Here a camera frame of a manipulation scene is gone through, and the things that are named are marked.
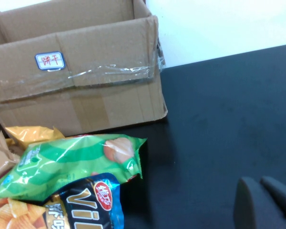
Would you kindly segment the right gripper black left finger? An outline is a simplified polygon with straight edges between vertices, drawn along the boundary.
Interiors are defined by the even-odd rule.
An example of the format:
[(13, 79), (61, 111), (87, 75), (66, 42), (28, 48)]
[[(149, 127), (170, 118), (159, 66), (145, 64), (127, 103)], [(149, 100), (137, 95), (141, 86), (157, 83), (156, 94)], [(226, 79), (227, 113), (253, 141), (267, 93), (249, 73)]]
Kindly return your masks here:
[(238, 180), (233, 211), (236, 229), (286, 229), (286, 215), (271, 195), (250, 177)]

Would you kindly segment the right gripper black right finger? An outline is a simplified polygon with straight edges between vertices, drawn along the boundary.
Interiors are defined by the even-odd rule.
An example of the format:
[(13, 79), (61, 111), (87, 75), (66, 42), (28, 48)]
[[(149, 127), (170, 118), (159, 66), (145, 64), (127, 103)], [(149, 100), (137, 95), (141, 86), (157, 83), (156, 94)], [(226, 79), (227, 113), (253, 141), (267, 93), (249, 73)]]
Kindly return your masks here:
[(286, 215), (286, 185), (269, 176), (262, 177), (260, 183)]

